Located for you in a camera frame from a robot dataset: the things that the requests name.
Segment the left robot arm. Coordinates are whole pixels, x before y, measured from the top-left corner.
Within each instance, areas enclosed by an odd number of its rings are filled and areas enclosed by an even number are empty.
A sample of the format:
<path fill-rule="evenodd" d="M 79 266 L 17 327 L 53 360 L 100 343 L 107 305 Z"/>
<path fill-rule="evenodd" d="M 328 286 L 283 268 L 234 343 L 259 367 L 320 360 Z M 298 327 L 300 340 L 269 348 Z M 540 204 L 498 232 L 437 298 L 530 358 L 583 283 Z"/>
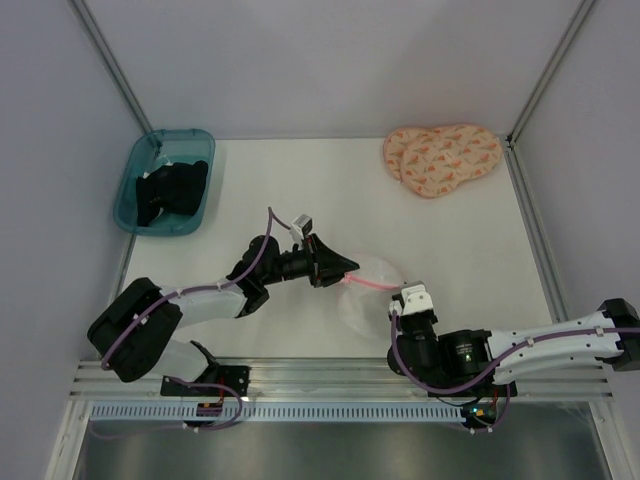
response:
<path fill-rule="evenodd" d="M 195 395 L 206 396 L 218 384 L 214 356 L 198 341 L 174 339 L 177 329 L 247 317 L 269 300 L 273 284 L 305 278 L 314 288 L 326 288 L 359 267 L 316 234 L 290 251 L 260 235 L 221 284 L 168 293 L 147 277 L 134 280 L 91 324 L 87 338 L 101 355 L 103 369 L 124 383 L 157 373 L 178 377 Z"/>

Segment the white mesh laundry bag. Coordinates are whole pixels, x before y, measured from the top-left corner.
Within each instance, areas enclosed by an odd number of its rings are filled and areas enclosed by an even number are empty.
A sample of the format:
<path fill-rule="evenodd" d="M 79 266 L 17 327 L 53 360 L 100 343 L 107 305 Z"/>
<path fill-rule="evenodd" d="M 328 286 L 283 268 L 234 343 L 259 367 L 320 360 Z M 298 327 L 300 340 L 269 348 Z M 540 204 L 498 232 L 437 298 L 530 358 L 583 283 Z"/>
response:
<path fill-rule="evenodd" d="M 350 272 L 339 286 L 338 318 L 368 339 L 389 336 L 388 305 L 392 295 L 406 283 L 405 276 L 387 260 L 363 253 L 352 259 L 360 268 Z"/>

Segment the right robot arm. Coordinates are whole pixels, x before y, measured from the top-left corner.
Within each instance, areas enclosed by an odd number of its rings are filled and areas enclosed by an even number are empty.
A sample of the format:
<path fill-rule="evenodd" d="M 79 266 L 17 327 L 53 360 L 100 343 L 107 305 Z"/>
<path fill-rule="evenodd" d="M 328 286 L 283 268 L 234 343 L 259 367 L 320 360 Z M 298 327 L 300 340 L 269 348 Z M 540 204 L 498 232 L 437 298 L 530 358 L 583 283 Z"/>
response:
<path fill-rule="evenodd" d="M 433 396 L 505 396 L 520 377 L 572 366 L 639 369 L 639 315 L 621 298 L 573 321 L 520 330 L 464 329 L 438 335 L 424 292 L 392 297 L 389 368 Z"/>

